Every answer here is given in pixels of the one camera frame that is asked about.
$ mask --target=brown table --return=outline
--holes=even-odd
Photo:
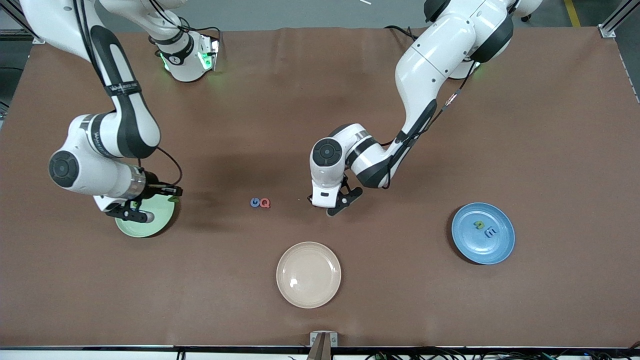
[[[389,191],[336,218],[306,200],[308,152],[343,123],[382,142],[404,120],[407,38],[383,29],[225,34],[220,73],[174,81],[146,35],[121,34],[162,145],[184,167],[176,223],[123,235],[47,162],[77,115],[111,109],[92,68],[31,52],[0,133],[0,345],[623,347],[640,333],[640,108],[615,41],[595,28],[517,29],[403,163]],[[440,104],[456,89],[450,81]],[[171,181],[156,153],[143,165]],[[253,209],[252,197],[272,208]],[[454,251],[452,215],[512,219],[495,266]],[[298,309],[275,268],[301,241],[336,253],[336,297]]]

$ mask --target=yellow floor line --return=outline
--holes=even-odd
[[[575,12],[575,7],[573,6],[572,0],[564,0],[564,6],[566,7],[566,12],[569,13],[569,19],[571,20],[571,25],[574,28],[580,27],[580,19],[578,19],[578,13]]]

